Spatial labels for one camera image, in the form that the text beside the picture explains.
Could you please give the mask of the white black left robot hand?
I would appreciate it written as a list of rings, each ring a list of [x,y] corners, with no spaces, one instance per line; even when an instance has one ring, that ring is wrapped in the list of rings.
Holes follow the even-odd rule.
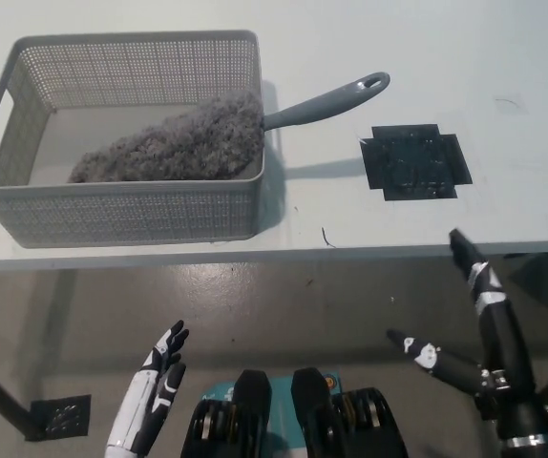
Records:
[[[168,417],[186,365],[180,361],[189,330],[166,330],[129,384],[109,435],[106,457],[146,457]]]

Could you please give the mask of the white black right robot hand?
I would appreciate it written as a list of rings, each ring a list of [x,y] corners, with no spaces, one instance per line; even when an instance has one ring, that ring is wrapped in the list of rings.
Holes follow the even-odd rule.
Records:
[[[494,268],[459,230],[450,232],[453,261],[468,284],[483,348],[478,363],[397,329],[388,339],[440,382],[472,396],[493,421],[505,448],[548,445],[548,410],[537,386],[516,314]]]

